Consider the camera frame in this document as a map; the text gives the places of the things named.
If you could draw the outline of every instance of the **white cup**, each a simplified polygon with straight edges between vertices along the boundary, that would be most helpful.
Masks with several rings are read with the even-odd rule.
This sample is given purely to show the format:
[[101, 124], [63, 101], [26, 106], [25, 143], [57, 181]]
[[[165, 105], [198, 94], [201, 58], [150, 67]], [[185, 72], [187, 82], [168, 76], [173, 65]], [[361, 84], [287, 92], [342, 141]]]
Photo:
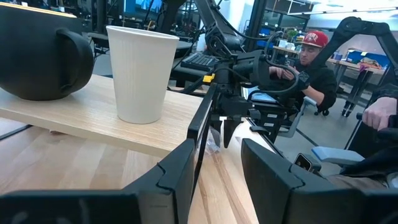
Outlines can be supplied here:
[[134, 124], [160, 119], [179, 38], [107, 26], [118, 116]]

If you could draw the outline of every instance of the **man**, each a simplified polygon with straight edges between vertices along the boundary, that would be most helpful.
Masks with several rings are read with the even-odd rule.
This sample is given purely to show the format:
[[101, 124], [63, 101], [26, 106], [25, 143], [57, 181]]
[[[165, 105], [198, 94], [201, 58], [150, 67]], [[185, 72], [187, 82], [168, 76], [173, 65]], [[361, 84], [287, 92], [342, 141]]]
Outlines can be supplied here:
[[[373, 94], [372, 105], [362, 117], [366, 125], [381, 130], [389, 117], [397, 114], [398, 87], [388, 84]], [[398, 188], [398, 145], [381, 149], [375, 155], [345, 168], [327, 179], [336, 186], [357, 189]]]
[[[296, 73], [304, 71], [311, 62], [317, 57], [322, 49], [328, 43], [328, 37], [320, 31], [309, 32], [302, 42], [302, 50], [300, 52], [300, 60], [296, 61], [292, 69]], [[293, 80], [294, 76], [283, 68], [270, 67], [270, 74], [275, 74], [277, 78], [285, 80]], [[295, 94], [298, 107], [301, 107], [304, 96], [308, 96], [317, 102], [318, 111], [325, 111], [336, 101], [336, 78], [333, 70], [326, 65], [307, 71], [310, 75], [310, 86], [306, 90], [302, 90]]]

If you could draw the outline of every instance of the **floor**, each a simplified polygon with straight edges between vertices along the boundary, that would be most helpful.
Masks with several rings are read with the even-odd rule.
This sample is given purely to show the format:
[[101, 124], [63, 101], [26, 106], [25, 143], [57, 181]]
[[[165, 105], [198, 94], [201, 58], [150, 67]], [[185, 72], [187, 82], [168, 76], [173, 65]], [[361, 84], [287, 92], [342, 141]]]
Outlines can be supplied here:
[[[109, 55], [98, 57], [93, 73], [97, 75], [112, 74]], [[349, 86], [344, 86], [344, 89], [347, 91]], [[367, 95], [367, 93], [364, 93], [363, 98], [369, 98]], [[345, 100], [337, 99], [335, 105], [329, 109], [330, 114], [328, 116], [315, 116], [315, 108], [307, 108], [298, 125], [299, 130], [319, 146], [344, 148], [358, 122], [355, 116], [356, 113], [362, 112], [364, 109], [357, 106], [351, 116], [345, 118], [341, 116], [344, 104]], [[292, 162], [300, 152], [315, 157], [311, 152], [311, 148], [314, 145], [299, 133], [295, 133], [292, 138], [278, 137], [275, 145]], [[322, 164], [321, 173], [323, 175], [336, 174], [339, 170], [340, 168], [334, 164], [324, 163]]]

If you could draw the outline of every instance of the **keyboard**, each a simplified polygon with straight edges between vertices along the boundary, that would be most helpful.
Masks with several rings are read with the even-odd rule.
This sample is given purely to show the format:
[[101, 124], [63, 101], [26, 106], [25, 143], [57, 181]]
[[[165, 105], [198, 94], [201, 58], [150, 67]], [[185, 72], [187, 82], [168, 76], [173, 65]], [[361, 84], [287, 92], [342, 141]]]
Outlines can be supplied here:
[[181, 67], [210, 72], [217, 62], [218, 59], [213, 56], [194, 53], [182, 60]]

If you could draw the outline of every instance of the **yellow part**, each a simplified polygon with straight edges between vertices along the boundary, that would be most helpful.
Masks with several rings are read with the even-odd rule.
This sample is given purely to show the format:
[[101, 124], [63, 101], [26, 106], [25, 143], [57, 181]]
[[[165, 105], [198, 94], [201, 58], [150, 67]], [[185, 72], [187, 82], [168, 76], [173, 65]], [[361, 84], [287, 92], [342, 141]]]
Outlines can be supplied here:
[[214, 79], [214, 77], [216, 76], [216, 74], [211, 74], [211, 75], [205, 75], [204, 77], [203, 77], [203, 82], [206, 82], [206, 83], [211, 83], [211, 81], [213, 81], [213, 79]]
[[72, 14], [67, 14], [64, 12], [55, 12], [55, 11], [51, 11], [51, 10], [38, 9], [38, 8], [34, 8], [34, 7], [29, 7], [29, 6], [20, 6], [17, 4], [9, 4], [9, 3], [5, 3], [5, 2], [0, 2], [0, 6], [13, 7], [16, 9], [23, 9], [23, 10], [29, 10], [29, 11], [34, 11], [34, 12], [47, 13], [47, 14], [52, 14], [52, 15], [56, 15], [56, 16], [65, 16], [65, 17], [76, 18], [76, 16], [74, 16]]

